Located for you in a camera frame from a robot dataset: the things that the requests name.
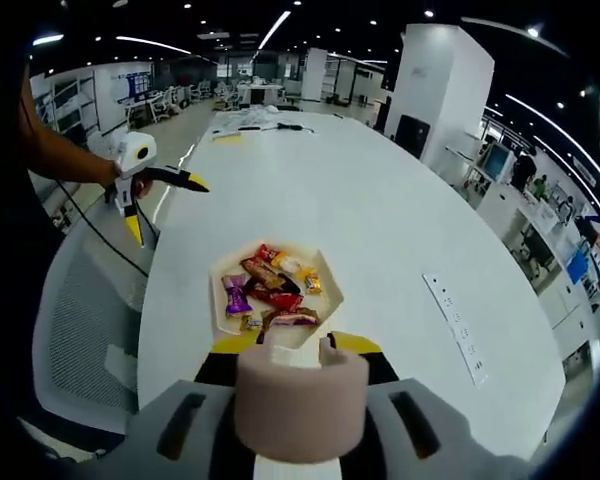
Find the person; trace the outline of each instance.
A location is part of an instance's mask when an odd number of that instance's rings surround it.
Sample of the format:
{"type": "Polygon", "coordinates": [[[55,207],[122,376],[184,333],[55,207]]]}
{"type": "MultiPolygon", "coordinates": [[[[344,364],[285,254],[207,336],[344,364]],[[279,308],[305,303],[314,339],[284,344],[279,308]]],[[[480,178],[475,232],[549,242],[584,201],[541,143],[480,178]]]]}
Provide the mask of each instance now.
{"type": "Polygon", "coordinates": [[[545,192],[547,191],[547,176],[543,175],[541,178],[536,178],[533,181],[533,190],[532,194],[538,200],[544,197],[545,192]]]}
{"type": "Polygon", "coordinates": [[[573,206],[573,197],[569,195],[567,199],[558,205],[558,217],[563,224],[569,223],[571,217],[573,216],[573,212],[575,207],[573,206]]]}
{"type": "MultiPolygon", "coordinates": [[[[42,287],[63,234],[43,209],[29,170],[50,179],[107,188],[118,176],[114,162],[74,145],[39,119],[29,83],[29,49],[39,22],[60,2],[19,6],[27,28],[0,42],[0,418],[34,417],[31,345],[42,287]]],[[[142,196],[150,182],[136,181],[142,196]]]]}
{"type": "Polygon", "coordinates": [[[531,156],[524,152],[520,153],[518,161],[513,165],[511,185],[519,190],[520,193],[524,193],[524,189],[526,188],[529,179],[533,177],[537,171],[538,169],[531,156]]]}

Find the purple candy wrapper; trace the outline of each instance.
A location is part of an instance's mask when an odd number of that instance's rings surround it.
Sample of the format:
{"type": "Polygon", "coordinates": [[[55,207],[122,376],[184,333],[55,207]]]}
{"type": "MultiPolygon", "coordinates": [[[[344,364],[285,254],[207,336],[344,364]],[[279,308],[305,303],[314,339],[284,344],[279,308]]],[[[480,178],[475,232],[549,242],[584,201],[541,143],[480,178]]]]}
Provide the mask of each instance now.
{"type": "Polygon", "coordinates": [[[251,315],[253,309],[247,303],[247,297],[242,290],[245,283],[245,274],[225,275],[222,277],[222,284],[227,292],[227,317],[242,317],[251,315]]]}

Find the white table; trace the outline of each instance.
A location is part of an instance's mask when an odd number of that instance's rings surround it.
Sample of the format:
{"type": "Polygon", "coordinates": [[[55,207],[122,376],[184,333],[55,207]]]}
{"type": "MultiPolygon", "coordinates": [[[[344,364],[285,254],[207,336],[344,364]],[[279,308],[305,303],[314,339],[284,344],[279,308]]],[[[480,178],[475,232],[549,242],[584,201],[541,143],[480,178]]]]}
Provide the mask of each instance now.
{"type": "MultiPolygon", "coordinates": [[[[211,348],[211,263],[268,237],[323,251],[345,296],[334,330],[378,343],[400,378],[416,378],[464,414],[491,452],[528,459],[564,375],[538,298],[502,242],[433,172],[363,124],[279,116],[316,133],[243,132],[241,143],[220,143],[210,140],[212,125],[188,163],[211,193],[177,191],[167,213],[142,315],[140,407],[193,379],[211,348]],[[423,273],[443,274],[453,288],[485,358],[479,389],[423,273]]],[[[258,478],[290,468],[257,465],[258,478]]],[[[329,478],[339,471],[337,462],[312,468],[329,478]]]]}
{"type": "Polygon", "coordinates": [[[282,85],[275,83],[268,83],[266,85],[238,85],[238,92],[240,92],[240,103],[251,104],[251,91],[252,90],[264,90],[264,104],[265,105],[277,105],[278,104],[278,91],[282,90],[282,85]]]}

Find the ceiling light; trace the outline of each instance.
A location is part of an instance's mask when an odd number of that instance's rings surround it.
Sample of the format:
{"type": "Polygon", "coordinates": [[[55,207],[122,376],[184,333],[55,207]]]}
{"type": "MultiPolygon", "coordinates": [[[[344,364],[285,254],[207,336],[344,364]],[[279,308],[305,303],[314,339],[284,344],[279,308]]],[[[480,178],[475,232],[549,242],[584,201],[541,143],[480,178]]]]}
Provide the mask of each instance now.
{"type": "Polygon", "coordinates": [[[587,185],[587,182],[584,181],[584,179],[582,177],[580,177],[580,175],[578,175],[578,172],[576,172],[573,167],[571,165],[569,165],[566,160],[564,158],[562,158],[560,155],[558,155],[558,153],[551,148],[549,145],[547,145],[545,142],[543,142],[540,138],[538,138],[536,135],[533,136],[533,138],[535,138],[536,140],[538,140],[540,143],[542,143],[545,147],[547,147],[549,149],[549,151],[551,153],[553,153],[556,157],[558,157],[560,159],[560,161],[562,163],[564,163],[564,165],[569,169],[570,173],[568,173],[569,176],[571,176],[571,173],[573,173],[573,175],[580,180],[580,183],[582,184],[582,186],[584,187],[584,189],[587,191],[587,193],[591,196],[591,198],[596,198],[596,196],[593,194],[593,192],[591,191],[591,189],[589,188],[589,185],[587,185]]]}
{"type": "Polygon", "coordinates": [[[134,37],[116,37],[116,40],[126,40],[128,42],[139,42],[139,43],[148,43],[149,45],[155,45],[157,47],[168,48],[170,50],[175,50],[176,52],[186,53],[187,55],[191,55],[189,50],[183,50],[182,48],[172,47],[171,45],[166,45],[164,43],[152,42],[151,40],[144,40],[142,38],[134,38],[134,37]]]}
{"type": "Polygon", "coordinates": [[[539,116],[541,119],[543,119],[545,122],[547,122],[549,125],[551,125],[553,128],[555,128],[556,130],[558,130],[567,140],[569,140],[573,145],[575,145],[575,147],[580,150],[580,152],[582,152],[582,154],[586,157],[586,159],[589,161],[589,163],[591,163],[591,165],[593,166],[593,168],[596,169],[596,171],[598,172],[598,174],[600,174],[600,166],[593,160],[593,157],[591,157],[591,155],[589,155],[589,153],[587,153],[587,151],[582,147],[582,145],[580,145],[578,142],[576,142],[573,137],[571,137],[571,135],[569,135],[566,131],[564,131],[560,126],[558,126],[556,123],[554,123],[552,120],[550,120],[549,118],[547,118],[546,116],[544,116],[542,113],[540,113],[539,111],[537,111],[536,109],[530,107],[529,105],[527,105],[526,103],[524,103],[521,100],[518,100],[515,97],[512,97],[509,94],[506,94],[506,97],[513,100],[514,102],[522,105],[523,107],[525,107],[527,110],[535,113],[537,116],[539,116]]]}
{"type": "Polygon", "coordinates": [[[491,112],[491,113],[494,113],[494,114],[498,115],[499,117],[504,117],[504,115],[503,115],[503,114],[501,114],[501,113],[500,113],[499,111],[497,111],[497,110],[494,110],[494,109],[493,109],[493,108],[491,108],[491,107],[484,107],[484,109],[485,109],[485,110],[488,110],[488,111],[489,111],[489,112],[491,112]]]}
{"type": "Polygon", "coordinates": [[[62,34],[49,35],[47,37],[40,37],[33,41],[33,46],[35,47],[36,45],[42,45],[44,43],[57,42],[58,40],[62,40],[63,37],[64,37],[64,35],[62,35],[62,34]]]}
{"type": "Polygon", "coordinates": [[[267,42],[271,38],[271,35],[273,35],[276,32],[276,30],[280,27],[280,25],[282,25],[282,22],[284,22],[289,15],[291,15],[291,12],[289,10],[287,10],[286,12],[282,12],[282,15],[280,15],[280,18],[278,18],[278,20],[276,20],[276,23],[273,24],[273,27],[271,27],[271,30],[269,30],[269,33],[267,33],[267,36],[264,37],[264,39],[262,40],[262,43],[258,47],[258,50],[262,50],[264,48],[264,46],[267,44],[267,42]]]}

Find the mesh chair back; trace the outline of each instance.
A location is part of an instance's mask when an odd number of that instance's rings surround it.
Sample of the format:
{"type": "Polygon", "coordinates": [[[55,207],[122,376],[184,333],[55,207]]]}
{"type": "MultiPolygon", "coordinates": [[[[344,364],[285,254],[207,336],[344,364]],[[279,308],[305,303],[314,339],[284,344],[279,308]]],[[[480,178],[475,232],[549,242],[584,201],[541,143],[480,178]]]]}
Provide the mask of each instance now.
{"type": "MultiPolygon", "coordinates": [[[[153,252],[135,243],[114,204],[100,198],[86,215],[148,272],[153,252]]],[[[34,331],[34,388],[45,410],[125,433],[138,408],[135,381],[146,280],[83,219],[72,227],[47,274],[34,331]]]]}

